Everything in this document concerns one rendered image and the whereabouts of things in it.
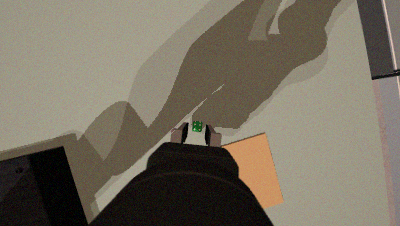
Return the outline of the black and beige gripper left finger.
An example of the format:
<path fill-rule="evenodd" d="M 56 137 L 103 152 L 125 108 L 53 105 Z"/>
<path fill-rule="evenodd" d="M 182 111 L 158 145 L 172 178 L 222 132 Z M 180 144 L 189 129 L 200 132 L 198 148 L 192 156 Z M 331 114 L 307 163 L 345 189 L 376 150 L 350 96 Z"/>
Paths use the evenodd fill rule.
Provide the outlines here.
<path fill-rule="evenodd" d="M 171 140 L 170 142 L 174 143 L 183 143 L 185 142 L 188 135 L 188 125 L 189 123 L 184 122 L 178 129 L 173 128 L 171 130 Z"/>

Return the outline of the green die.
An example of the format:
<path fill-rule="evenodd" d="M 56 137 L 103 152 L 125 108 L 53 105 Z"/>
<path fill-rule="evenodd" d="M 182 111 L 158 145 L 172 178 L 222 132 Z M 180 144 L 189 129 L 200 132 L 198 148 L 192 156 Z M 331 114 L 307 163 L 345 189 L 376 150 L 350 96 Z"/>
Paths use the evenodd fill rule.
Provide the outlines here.
<path fill-rule="evenodd" d="M 193 121 L 192 131 L 195 131 L 195 132 L 202 132 L 202 122 Z"/>

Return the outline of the orange square mat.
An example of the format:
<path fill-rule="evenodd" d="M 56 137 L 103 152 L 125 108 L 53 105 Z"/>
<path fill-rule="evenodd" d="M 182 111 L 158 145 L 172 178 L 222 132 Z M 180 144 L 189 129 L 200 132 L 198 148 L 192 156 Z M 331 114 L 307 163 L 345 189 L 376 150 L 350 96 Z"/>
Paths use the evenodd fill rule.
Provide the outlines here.
<path fill-rule="evenodd" d="M 284 203 L 266 133 L 221 146 L 239 166 L 239 178 L 262 208 Z"/>

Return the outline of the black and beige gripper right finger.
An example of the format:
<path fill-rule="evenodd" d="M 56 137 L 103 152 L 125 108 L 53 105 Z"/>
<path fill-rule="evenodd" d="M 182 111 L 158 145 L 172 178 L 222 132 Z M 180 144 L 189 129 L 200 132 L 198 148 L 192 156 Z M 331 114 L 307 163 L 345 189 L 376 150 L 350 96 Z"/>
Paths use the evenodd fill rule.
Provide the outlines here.
<path fill-rule="evenodd" d="M 211 125 L 206 125 L 205 142 L 208 146 L 220 147 L 221 146 L 221 133 L 216 133 Z"/>

